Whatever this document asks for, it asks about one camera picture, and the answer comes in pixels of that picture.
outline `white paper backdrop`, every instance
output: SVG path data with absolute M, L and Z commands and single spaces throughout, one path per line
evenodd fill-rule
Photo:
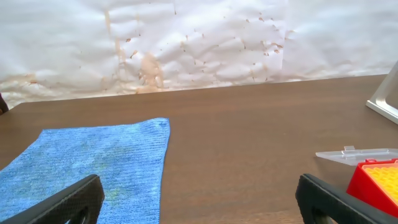
M 3 0 L 0 12 L 11 107 L 375 75 L 398 60 L 396 0 Z

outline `silver metal frame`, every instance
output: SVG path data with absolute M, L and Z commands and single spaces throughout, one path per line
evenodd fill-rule
M 390 106 L 386 102 L 386 98 L 397 85 L 398 62 L 393 66 L 392 70 L 380 84 L 372 98 L 366 102 L 366 106 L 390 119 L 395 124 L 398 124 L 398 110 L 397 108 Z

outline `transparent plastic lid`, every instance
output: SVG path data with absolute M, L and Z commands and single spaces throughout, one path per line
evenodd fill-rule
M 355 149 L 354 146 L 345 146 L 343 151 L 317 152 L 318 157 L 356 166 L 365 159 L 388 161 L 398 158 L 398 149 Z

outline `towel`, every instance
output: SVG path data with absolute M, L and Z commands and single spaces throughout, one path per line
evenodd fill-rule
M 98 223 L 158 224 L 169 136 L 166 118 L 43 130 L 0 172 L 0 221 L 97 174 L 105 192 Z

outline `table surface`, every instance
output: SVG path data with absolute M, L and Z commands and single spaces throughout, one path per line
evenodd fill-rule
M 365 107 L 383 78 L 23 103 L 0 116 L 0 169 L 43 129 L 166 117 L 161 223 L 302 223 L 299 176 L 344 189 L 354 171 L 316 152 L 398 148 L 398 125 Z

